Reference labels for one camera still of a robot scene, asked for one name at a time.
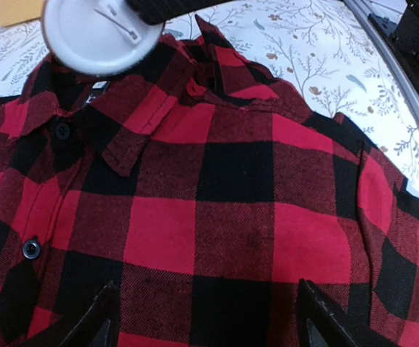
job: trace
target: plaid shirt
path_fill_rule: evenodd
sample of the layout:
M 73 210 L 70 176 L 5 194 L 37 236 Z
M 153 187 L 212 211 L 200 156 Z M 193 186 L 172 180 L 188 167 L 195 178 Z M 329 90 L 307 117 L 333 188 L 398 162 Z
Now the plaid shirt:
M 120 346 L 295 346 L 298 281 L 419 346 L 419 200 L 199 19 L 105 95 L 50 56 L 0 98 L 0 346 L 113 281 Z M 40 256 L 25 258 L 36 239 Z

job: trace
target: round white disc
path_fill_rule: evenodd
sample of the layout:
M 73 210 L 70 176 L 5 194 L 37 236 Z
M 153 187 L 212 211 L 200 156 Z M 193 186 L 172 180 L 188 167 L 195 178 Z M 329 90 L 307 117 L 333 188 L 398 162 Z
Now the round white disc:
M 110 17 L 118 15 L 114 19 L 120 25 L 100 14 L 99 4 Z M 95 76 L 119 74 L 137 64 L 164 28 L 164 23 L 143 22 L 124 0 L 46 0 L 42 22 L 46 44 L 62 63 Z

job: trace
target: button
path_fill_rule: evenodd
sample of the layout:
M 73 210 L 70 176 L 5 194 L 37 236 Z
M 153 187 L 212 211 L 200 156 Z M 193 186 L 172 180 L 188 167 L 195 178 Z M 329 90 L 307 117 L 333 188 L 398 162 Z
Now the button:
M 33 260 L 41 254 L 41 245 L 36 240 L 26 241 L 23 245 L 23 255 L 25 258 Z
M 56 125 L 56 137 L 61 141 L 69 139 L 71 132 L 72 131 L 67 123 L 58 123 Z

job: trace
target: white bedsheet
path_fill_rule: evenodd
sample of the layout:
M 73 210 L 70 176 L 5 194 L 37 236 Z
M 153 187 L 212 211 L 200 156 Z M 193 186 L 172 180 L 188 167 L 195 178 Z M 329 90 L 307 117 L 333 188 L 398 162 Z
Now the white bedsheet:
M 419 196 L 417 124 L 383 59 L 341 1 L 234 1 L 198 13 L 247 59 L 292 82 L 313 110 L 348 115 Z M 165 32 L 177 39 L 199 35 L 194 14 L 170 21 Z M 39 22 L 0 28 L 0 95 L 20 93 L 47 53 Z

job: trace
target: shirt sleeve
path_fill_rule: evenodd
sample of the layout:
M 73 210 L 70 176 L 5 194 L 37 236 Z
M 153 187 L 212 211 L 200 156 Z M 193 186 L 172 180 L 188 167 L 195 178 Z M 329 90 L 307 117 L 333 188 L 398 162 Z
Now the shirt sleeve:
M 342 124 L 363 143 L 357 216 L 371 262 L 371 328 L 401 346 L 419 346 L 419 199 L 356 126 Z

